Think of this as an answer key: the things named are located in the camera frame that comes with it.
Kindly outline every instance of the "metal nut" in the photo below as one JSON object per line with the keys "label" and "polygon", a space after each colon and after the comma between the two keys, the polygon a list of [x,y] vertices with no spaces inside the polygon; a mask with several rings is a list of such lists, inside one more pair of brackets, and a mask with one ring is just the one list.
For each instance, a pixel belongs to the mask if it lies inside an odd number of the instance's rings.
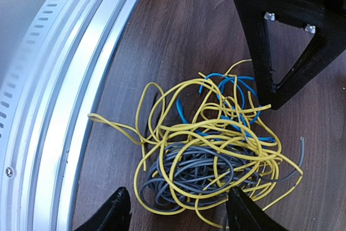
{"label": "metal nut", "polygon": [[265,12],[264,19],[273,22],[275,21],[275,14],[270,12]]}
{"label": "metal nut", "polygon": [[6,172],[6,176],[9,178],[13,177],[15,174],[15,171],[11,167],[7,167],[5,172]]}
{"label": "metal nut", "polygon": [[316,27],[314,25],[307,24],[307,26],[304,29],[306,32],[309,32],[311,34],[316,33]]}

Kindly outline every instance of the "dark wood surface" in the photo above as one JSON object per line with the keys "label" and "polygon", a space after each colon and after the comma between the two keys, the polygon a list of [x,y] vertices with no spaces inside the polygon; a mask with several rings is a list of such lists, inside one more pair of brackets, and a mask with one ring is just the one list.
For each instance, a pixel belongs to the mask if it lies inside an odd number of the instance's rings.
{"label": "dark wood surface", "polygon": [[[280,77],[307,45],[303,29],[273,23],[274,67]],[[155,81],[165,90],[197,77],[199,71],[224,72],[236,61],[250,58],[232,0],[141,0],[132,16],[109,71],[97,112],[134,125],[144,86]],[[262,120],[279,136],[283,153],[298,161],[299,137],[306,140],[303,181],[267,213],[289,230],[346,230],[346,56],[327,67],[279,111],[266,111]],[[252,75],[251,65],[237,72]],[[190,108],[194,100],[190,98]],[[147,100],[143,116],[152,100]],[[141,126],[145,127],[142,117]],[[79,181],[74,228],[86,221],[120,186],[132,202],[130,230],[215,230],[194,212],[158,216],[147,212],[133,192],[133,176],[141,149],[116,130],[95,123]],[[282,165],[282,172],[289,167]],[[265,201],[292,185],[280,183]],[[212,220],[222,209],[209,211]]]}

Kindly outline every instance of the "silver metal frame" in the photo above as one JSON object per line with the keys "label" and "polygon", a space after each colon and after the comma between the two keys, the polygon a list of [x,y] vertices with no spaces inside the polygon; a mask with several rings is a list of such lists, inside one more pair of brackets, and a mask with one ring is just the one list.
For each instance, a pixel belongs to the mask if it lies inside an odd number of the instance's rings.
{"label": "silver metal frame", "polygon": [[0,230],[71,229],[87,114],[137,1],[47,0],[34,19],[0,91]]}

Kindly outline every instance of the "gray wire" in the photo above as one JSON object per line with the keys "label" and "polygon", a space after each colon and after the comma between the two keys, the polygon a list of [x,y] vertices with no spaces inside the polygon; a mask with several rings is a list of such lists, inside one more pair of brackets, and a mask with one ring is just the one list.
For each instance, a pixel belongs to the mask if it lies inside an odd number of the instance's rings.
{"label": "gray wire", "polygon": [[227,213],[226,213],[226,216],[223,218],[222,231],[226,231],[227,222],[228,222],[228,216],[227,216]]}
{"label": "gray wire", "polygon": [[[305,140],[304,137],[301,137],[301,157],[298,163],[298,167],[300,168],[303,164],[303,160],[304,160],[304,151],[305,151]],[[292,178],[295,174],[297,173],[297,170],[294,169],[289,175],[287,175],[284,178],[281,179],[276,179],[276,180],[270,180],[270,179],[266,179],[262,176],[259,176],[261,178],[262,181],[267,181],[267,182],[284,182],[289,180],[290,178]]]}
{"label": "gray wire", "polygon": [[[165,155],[163,157],[164,171],[168,175],[170,168],[173,164],[179,151],[185,146],[184,143],[170,144],[165,148]],[[301,157],[298,166],[300,167],[304,159],[304,138],[301,137]],[[239,154],[251,155],[253,151],[247,148],[239,148],[229,145],[227,148],[229,151],[233,151]],[[226,173],[226,176],[222,178],[224,185],[219,187],[217,183],[211,184],[210,179],[215,178],[214,174],[214,158],[218,157],[217,171],[218,175]],[[181,207],[177,205],[174,200],[168,183],[163,178],[161,168],[159,166],[158,157],[157,160],[151,165],[146,175],[143,185],[139,189],[139,195],[142,201],[151,209],[158,210],[160,212],[173,212],[179,210]],[[191,146],[184,151],[182,159],[176,165],[176,171],[174,172],[173,183],[181,190],[189,194],[211,194],[217,192],[224,187],[228,186],[232,181],[237,181],[247,174],[251,169],[245,168],[243,171],[234,172],[234,168],[243,166],[249,163],[248,160],[239,159],[226,154],[219,154],[210,147],[195,147]],[[157,171],[157,175],[152,177],[153,173]],[[296,174],[297,170],[292,171],[289,175],[278,180],[268,180],[263,178],[259,173],[254,172],[249,178],[244,180],[239,187],[251,188],[254,187],[258,179],[261,178],[267,182],[283,182],[287,181]],[[155,193],[155,205],[148,203],[144,197],[145,189],[149,188]],[[194,199],[188,201],[187,197],[177,194],[178,199],[187,206],[194,206]],[[219,194],[218,196],[210,199],[200,200],[199,207],[208,206],[214,204],[220,200],[227,198],[227,193]]]}

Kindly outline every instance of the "tangled wire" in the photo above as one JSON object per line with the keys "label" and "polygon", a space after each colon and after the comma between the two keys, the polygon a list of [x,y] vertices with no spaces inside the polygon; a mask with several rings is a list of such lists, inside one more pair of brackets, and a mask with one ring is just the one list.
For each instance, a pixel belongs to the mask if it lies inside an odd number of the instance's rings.
{"label": "tangled wire", "polygon": [[[241,187],[253,201],[258,201],[267,196],[277,182],[286,181],[299,173],[296,183],[263,208],[266,210],[290,194],[300,183],[303,176],[300,166],[304,156],[304,140],[301,139],[302,151],[298,165],[281,153],[280,140],[260,119],[261,112],[269,109],[270,105],[255,106],[252,100],[253,97],[257,99],[257,94],[247,82],[253,82],[254,78],[230,74],[234,66],[247,61],[250,60],[234,64],[225,74],[205,76],[200,73],[202,78],[182,82],[167,92],[158,84],[149,83],[139,102],[134,128],[108,121],[97,114],[89,114],[91,120],[114,127],[133,143],[142,146],[143,158],[135,171],[134,189],[138,201],[148,211],[174,215],[187,209],[194,210],[206,223],[222,228],[222,225],[206,219],[201,211],[227,201],[231,187]],[[188,122],[178,95],[191,85],[199,85],[200,94],[204,88],[208,91],[192,121]],[[139,130],[139,115],[151,86],[156,87],[161,96],[148,117],[150,134],[144,136]],[[225,94],[227,89],[231,90],[230,94]],[[182,123],[168,126],[165,119],[174,104]],[[152,119],[158,110],[160,114],[153,126]],[[214,116],[208,118],[207,115],[213,112]],[[251,130],[254,125],[263,128],[268,136],[256,136]],[[126,129],[135,133],[139,141]],[[151,149],[146,153],[147,144]],[[152,156],[155,161],[147,170],[147,161]],[[279,165],[283,161],[294,169],[286,177],[280,177]],[[139,186],[138,177],[142,168],[147,174],[144,183]],[[145,199],[145,191],[148,189],[155,192],[153,203]]]}

